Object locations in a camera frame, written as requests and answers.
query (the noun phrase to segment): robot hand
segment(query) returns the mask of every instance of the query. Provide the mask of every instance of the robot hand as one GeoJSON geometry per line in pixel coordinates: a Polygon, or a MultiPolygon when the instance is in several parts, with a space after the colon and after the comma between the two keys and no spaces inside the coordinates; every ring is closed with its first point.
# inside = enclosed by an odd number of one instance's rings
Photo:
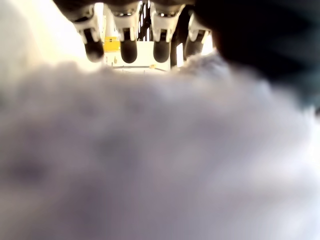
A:
{"type": "MultiPolygon", "coordinates": [[[[122,59],[133,63],[137,58],[136,32],[139,21],[139,1],[137,0],[53,0],[65,17],[71,21],[81,35],[87,57],[99,62],[103,55],[103,45],[99,34],[98,19],[94,4],[103,2],[112,12],[119,34],[122,59]]],[[[170,46],[180,13],[185,5],[194,5],[195,0],[154,0],[151,1],[150,15],[154,38],[153,55],[156,61],[164,63],[170,56],[170,46]]],[[[196,17],[189,24],[189,38],[186,56],[201,52],[209,29],[201,25],[196,17]]]]}

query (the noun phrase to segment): black rubber fingertip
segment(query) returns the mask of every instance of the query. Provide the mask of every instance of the black rubber fingertip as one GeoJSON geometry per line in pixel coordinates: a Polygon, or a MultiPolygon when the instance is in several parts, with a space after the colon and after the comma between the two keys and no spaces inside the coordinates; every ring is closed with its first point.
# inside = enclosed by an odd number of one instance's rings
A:
{"type": "Polygon", "coordinates": [[[132,64],[138,56],[137,41],[124,40],[120,42],[122,60],[127,64],[132,64]]]}
{"type": "Polygon", "coordinates": [[[164,40],[155,41],[153,46],[153,57],[158,63],[165,63],[171,52],[171,43],[164,40]]]}
{"type": "Polygon", "coordinates": [[[103,59],[105,52],[101,40],[98,42],[88,42],[84,45],[84,48],[90,62],[98,63],[103,59]]]}
{"type": "Polygon", "coordinates": [[[200,54],[203,48],[204,45],[201,43],[201,41],[191,41],[188,37],[185,42],[184,56],[187,58],[192,55],[200,54]]]}

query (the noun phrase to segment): fuzzy fleece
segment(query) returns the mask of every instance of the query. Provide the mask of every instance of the fuzzy fleece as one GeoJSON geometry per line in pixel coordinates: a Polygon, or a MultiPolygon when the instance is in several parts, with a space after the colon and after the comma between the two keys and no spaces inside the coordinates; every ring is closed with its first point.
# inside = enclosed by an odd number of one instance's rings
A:
{"type": "Polygon", "coordinates": [[[320,239],[318,125],[292,93],[217,54],[166,75],[45,64],[12,2],[0,240],[320,239]]]}

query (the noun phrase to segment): yellow label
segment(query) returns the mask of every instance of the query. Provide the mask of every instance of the yellow label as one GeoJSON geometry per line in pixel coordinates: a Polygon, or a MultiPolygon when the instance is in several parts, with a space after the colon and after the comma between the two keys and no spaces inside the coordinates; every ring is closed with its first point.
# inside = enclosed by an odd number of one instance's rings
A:
{"type": "Polygon", "coordinates": [[[120,41],[116,36],[106,36],[104,38],[103,50],[105,53],[119,52],[120,41]]]}

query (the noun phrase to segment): black fabric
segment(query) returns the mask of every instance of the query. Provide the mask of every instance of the black fabric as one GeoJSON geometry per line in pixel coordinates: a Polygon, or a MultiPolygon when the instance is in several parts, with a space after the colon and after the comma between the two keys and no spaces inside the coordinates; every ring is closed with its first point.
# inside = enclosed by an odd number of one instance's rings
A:
{"type": "Polygon", "coordinates": [[[213,30],[229,62],[291,86],[320,106],[320,0],[198,0],[195,12],[213,30]]]}

